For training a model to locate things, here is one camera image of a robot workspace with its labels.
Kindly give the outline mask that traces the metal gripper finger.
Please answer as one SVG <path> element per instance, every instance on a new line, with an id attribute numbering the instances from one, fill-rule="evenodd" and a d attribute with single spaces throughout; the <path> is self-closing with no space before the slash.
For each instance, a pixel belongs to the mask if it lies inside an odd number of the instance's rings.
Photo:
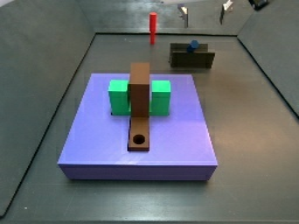
<path id="1" fill-rule="evenodd" d="M 233 4 L 232 0 L 228 0 L 220 7 L 220 14 L 219 14 L 219 23 L 220 24 L 223 24 L 225 12 L 232 9 L 232 4 Z"/>
<path id="2" fill-rule="evenodd" d="M 184 27 L 188 27 L 188 8 L 184 6 L 183 3 L 179 3 L 177 10 L 180 12 L 180 18 L 184 22 Z"/>

